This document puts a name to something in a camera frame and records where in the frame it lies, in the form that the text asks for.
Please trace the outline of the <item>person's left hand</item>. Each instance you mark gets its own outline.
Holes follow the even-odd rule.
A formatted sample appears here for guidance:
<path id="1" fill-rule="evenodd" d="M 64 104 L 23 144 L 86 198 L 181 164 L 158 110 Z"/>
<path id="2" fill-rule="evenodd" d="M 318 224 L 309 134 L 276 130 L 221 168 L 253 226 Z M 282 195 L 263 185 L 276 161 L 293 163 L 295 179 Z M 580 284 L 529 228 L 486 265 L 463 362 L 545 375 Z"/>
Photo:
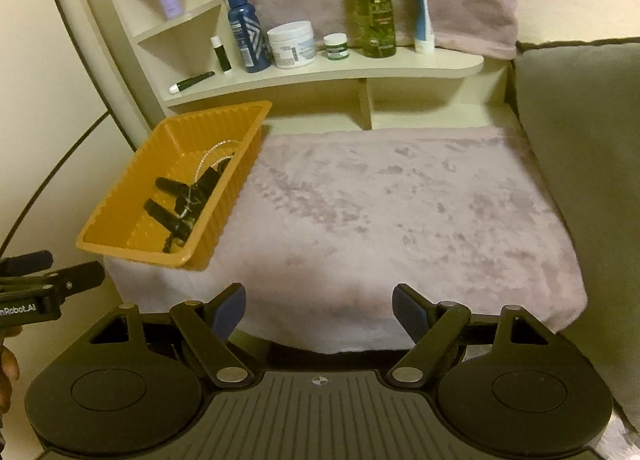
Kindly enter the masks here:
<path id="1" fill-rule="evenodd" d="M 15 355 L 5 346 L 1 347 L 0 410 L 6 414 L 11 408 L 13 383 L 20 378 L 20 366 Z"/>

